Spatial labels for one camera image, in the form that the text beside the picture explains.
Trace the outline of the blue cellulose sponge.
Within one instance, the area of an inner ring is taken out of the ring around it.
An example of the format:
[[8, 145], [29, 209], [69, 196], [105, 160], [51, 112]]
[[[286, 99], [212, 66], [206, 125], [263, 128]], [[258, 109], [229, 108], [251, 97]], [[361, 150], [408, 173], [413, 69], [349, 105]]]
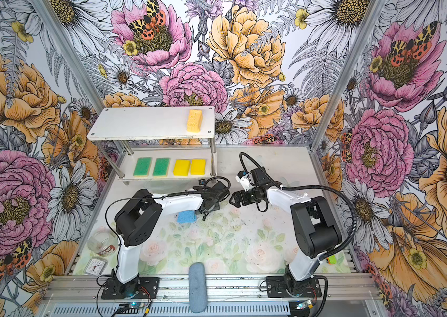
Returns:
[[195, 211], [182, 211], [177, 215], [177, 222], [179, 224], [195, 223], [197, 215]]

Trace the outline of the green yellow sponge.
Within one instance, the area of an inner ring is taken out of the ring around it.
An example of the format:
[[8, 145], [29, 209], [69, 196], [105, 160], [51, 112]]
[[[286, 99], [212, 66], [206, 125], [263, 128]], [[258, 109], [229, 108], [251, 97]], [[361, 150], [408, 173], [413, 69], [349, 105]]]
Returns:
[[140, 157], [136, 161], [136, 165], [133, 171], [133, 177], [147, 177], [152, 165], [151, 157]]
[[154, 178], [167, 177], [169, 172], [170, 158], [156, 158], [152, 176]]

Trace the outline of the orange cellulose sponge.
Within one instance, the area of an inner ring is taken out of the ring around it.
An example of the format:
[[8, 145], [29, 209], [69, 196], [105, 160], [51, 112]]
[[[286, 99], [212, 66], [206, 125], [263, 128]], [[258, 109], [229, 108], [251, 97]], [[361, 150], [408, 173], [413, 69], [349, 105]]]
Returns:
[[189, 133], [200, 133], [203, 121], [203, 112], [201, 110], [190, 109], [186, 123], [186, 130]]

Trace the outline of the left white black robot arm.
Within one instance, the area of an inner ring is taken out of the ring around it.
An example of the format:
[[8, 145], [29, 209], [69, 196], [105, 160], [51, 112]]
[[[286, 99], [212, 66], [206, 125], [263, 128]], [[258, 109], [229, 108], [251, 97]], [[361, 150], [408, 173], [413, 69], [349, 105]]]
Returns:
[[113, 277], [126, 285], [139, 276], [141, 245], [152, 235], [162, 216], [193, 211], [203, 216], [219, 209], [221, 202], [230, 195], [231, 182], [222, 176], [207, 180], [183, 192], [153, 194], [142, 188], [115, 215], [115, 228], [119, 238], [119, 253]]

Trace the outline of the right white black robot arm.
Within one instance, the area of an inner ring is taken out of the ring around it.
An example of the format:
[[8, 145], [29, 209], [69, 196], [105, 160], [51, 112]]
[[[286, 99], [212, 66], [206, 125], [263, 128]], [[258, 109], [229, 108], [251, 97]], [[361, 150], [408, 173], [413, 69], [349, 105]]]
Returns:
[[314, 273], [323, 262], [323, 255], [342, 242], [333, 212], [323, 196], [311, 196], [287, 190], [271, 180], [264, 169], [238, 172], [236, 180], [243, 187], [234, 192], [229, 200], [236, 208], [264, 202], [266, 207], [278, 207], [289, 213], [293, 221], [299, 251], [285, 268], [285, 292], [300, 296], [317, 284]]

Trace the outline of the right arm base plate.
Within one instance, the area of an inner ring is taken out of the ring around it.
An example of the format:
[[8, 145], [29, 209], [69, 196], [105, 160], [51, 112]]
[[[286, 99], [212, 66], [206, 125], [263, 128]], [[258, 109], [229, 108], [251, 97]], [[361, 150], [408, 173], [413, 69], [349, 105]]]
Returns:
[[266, 292], [269, 298], [319, 298], [322, 297], [321, 284], [316, 278], [296, 281], [293, 277], [267, 276]]

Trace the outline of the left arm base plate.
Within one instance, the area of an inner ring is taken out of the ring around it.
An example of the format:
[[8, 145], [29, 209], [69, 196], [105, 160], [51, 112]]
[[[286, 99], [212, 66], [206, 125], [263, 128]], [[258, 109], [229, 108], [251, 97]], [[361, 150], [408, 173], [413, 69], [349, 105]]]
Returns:
[[121, 283], [116, 276], [112, 276], [104, 283], [101, 298], [104, 300], [156, 299], [159, 283], [159, 277], [137, 276], [127, 283]]

